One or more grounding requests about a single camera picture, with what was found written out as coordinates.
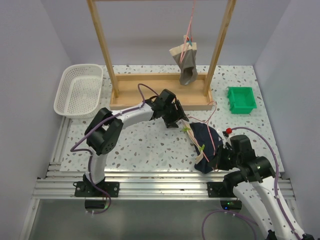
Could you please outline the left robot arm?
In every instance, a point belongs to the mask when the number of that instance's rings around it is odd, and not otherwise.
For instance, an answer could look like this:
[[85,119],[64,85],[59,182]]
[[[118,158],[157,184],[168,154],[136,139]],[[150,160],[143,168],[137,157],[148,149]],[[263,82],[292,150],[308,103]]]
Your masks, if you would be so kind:
[[125,128],[140,122],[163,119],[166,128],[177,128],[180,120],[188,121],[183,107],[174,93],[164,89],[160,95],[143,99],[138,105],[123,110],[102,108],[85,131],[89,147],[88,168],[83,176],[86,190],[92,196],[99,196],[104,190],[105,164]]

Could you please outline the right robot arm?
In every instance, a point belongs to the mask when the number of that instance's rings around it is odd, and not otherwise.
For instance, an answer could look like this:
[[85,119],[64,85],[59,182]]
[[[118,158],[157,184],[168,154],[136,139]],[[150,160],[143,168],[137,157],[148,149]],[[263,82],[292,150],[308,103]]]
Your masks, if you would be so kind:
[[207,183],[208,196],[240,200],[266,240],[312,240],[291,213],[270,161],[256,156],[246,135],[224,135],[226,143],[218,147],[211,163],[230,172],[222,182]]

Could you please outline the green clothespin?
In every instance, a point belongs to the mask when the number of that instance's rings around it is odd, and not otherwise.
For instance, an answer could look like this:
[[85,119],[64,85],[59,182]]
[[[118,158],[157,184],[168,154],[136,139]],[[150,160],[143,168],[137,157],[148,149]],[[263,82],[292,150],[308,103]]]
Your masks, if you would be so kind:
[[190,129],[189,127],[183,127],[183,128],[182,128],[182,131],[185,132],[185,133],[188,132],[188,131],[190,131],[190,130],[191,130],[191,129]]
[[198,146],[198,150],[199,150],[200,153],[203,152],[204,149],[205,149],[205,145],[204,144],[202,146]]

